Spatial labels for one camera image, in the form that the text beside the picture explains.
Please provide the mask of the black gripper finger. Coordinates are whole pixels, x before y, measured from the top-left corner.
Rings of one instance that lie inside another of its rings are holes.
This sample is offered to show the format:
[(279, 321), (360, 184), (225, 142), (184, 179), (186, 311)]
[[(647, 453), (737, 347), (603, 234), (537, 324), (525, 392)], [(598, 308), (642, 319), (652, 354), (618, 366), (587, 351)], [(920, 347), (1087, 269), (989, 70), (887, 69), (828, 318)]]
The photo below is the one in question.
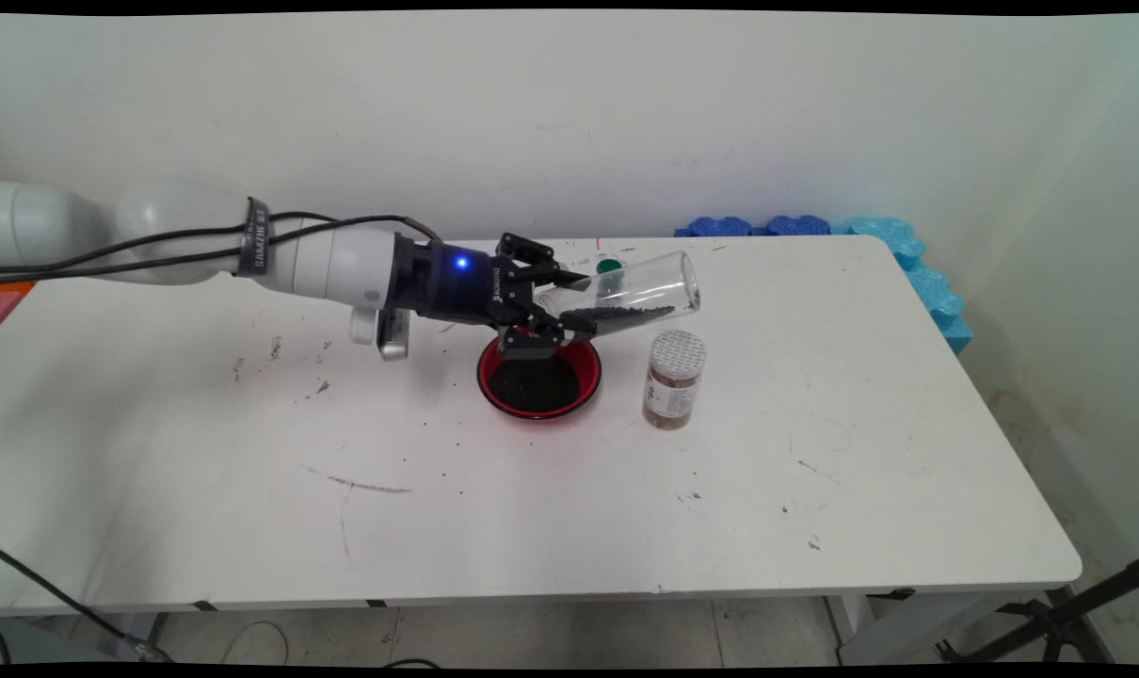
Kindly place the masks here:
[(597, 321), (577, 315), (551, 315), (535, 303), (503, 299), (495, 303), (495, 353), (503, 361), (551, 359), (559, 348), (597, 335)]
[(562, 289), (585, 291), (591, 276), (566, 270), (555, 258), (554, 248), (536, 240), (505, 232), (493, 256), (493, 293), (518, 295), (524, 286), (539, 289), (554, 286)]

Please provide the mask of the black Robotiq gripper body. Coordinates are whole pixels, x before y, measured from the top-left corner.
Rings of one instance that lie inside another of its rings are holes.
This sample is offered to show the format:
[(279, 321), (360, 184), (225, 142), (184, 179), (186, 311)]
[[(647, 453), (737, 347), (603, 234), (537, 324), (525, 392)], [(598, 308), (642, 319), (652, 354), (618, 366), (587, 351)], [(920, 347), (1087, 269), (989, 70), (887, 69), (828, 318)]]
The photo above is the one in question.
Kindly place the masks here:
[(505, 307), (505, 258), (483, 250), (393, 237), (393, 270), (386, 309), (457, 325), (501, 328), (513, 312)]

